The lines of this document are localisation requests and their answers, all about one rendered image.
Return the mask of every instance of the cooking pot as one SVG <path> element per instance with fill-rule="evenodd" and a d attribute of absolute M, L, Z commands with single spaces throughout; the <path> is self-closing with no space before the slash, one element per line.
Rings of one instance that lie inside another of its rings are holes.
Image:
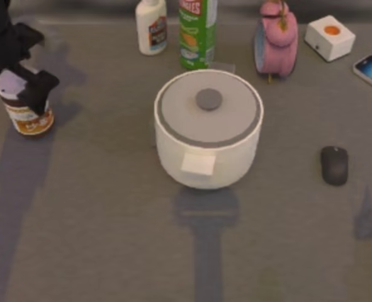
<path fill-rule="evenodd" d="M 181 74 L 155 100 L 159 160 L 185 186 L 229 186 L 253 163 L 263 116 L 260 95 L 239 76 L 213 69 Z"/>

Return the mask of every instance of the elmer's logo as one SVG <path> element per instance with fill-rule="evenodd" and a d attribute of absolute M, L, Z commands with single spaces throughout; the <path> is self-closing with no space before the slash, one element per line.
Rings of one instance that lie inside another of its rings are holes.
<path fill-rule="evenodd" d="M 192 14 L 201 16 L 201 0 L 180 0 L 180 7 Z"/>

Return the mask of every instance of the black mouse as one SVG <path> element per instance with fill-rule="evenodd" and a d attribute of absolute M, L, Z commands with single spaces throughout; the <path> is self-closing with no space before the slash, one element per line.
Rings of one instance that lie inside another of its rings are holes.
<path fill-rule="evenodd" d="M 322 175 L 327 184 L 342 186 L 348 180 L 348 152 L 340 147 L 324 147 L 321 153 Z"/>

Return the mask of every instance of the lid knob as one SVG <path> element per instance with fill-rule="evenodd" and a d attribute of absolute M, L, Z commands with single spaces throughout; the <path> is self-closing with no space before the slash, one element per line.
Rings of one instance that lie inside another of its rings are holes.
<path fill-rule="evenodd" d="M 200 90 L 196 96 L 197 105 L 202 110 L 213 111 L 222 104 L 222 94 L 211 88 Z"/>

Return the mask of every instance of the can label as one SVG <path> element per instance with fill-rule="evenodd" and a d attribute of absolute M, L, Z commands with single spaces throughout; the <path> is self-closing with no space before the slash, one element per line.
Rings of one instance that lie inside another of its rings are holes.
<path fill-rule="evenodd" d="M 149 45 L 151 50 L 157 50 L 166 46 L 167 24 L 166 17 L 159 17 L 149 26 Z"/>
<path fill-rule="evenodd" d="M 180 0 L 181 64 L 204 69 L 213 61 L 218 0 Z"/>
<path fill-rule="evenodd" d="M 54 114 L 46 104 L 45 114 L 38 116 L 29 107 L 11 107 L 5 104 L 8 115 L 19 133 L 23 135 L 39 135 L 46 132 L 54 122 Z"/>

